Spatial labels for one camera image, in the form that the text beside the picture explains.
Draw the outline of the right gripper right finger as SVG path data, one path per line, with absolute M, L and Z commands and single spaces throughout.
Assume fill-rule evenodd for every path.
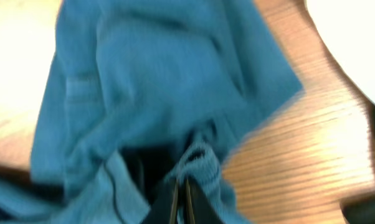
M 184 182 L 184 207 L 187 224 L 223 224 L 198 182 L 188 177 Z

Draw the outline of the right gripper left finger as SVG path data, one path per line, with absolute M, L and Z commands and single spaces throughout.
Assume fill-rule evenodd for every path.
M 176 224 L 178 213 L 179 183 L 176 179 L 168 181 L 161 189 L 141 224 Z

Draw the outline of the blue shirt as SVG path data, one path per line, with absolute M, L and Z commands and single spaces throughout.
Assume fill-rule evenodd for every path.
M 302 85 L 251 1 L 64 1 L 31 154 L 0 177 L 0 223 L 141 223 L 195 179 L 246 223 L 222 163 Z

